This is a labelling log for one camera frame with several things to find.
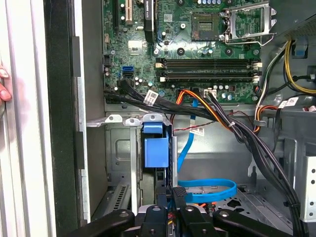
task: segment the capacitor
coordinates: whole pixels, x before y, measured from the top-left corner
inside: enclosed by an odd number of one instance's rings
[[[120,5],[120,10],[121,10],[122,12],[125,12],[125,5],[124,5],[124,3],[122,3],[122,4]]]

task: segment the blue sata port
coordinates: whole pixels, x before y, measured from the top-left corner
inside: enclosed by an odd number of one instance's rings
[[[122,72],[124,73],[133,73],[134,67],[133,66],[122,66]]]

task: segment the motherboard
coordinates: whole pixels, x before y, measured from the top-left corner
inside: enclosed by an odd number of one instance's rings
[[[256,103],[260,45],[226,44],[223,11],[260,0],[104,0],[104,86],[124,94],[127,79],[175,101],[182,89],[220,103]],[[261,32],[261,10],[241,11],[236,34]]]

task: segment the ram slot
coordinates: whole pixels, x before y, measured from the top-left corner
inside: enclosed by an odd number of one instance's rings
[[[253,62],[247,59],[157,59],[156,68],[172,70],[188,69],[250,69]]]
[[[191,83],[191,82],[252,82],[251,73],[163,73],[160,82]]]

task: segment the pcie slot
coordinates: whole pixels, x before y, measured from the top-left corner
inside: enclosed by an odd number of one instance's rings
[[[126,23],[133,25],[132,0],[125,0]]]
[[[113,1],[113,30],[119,31],[119,0]]]

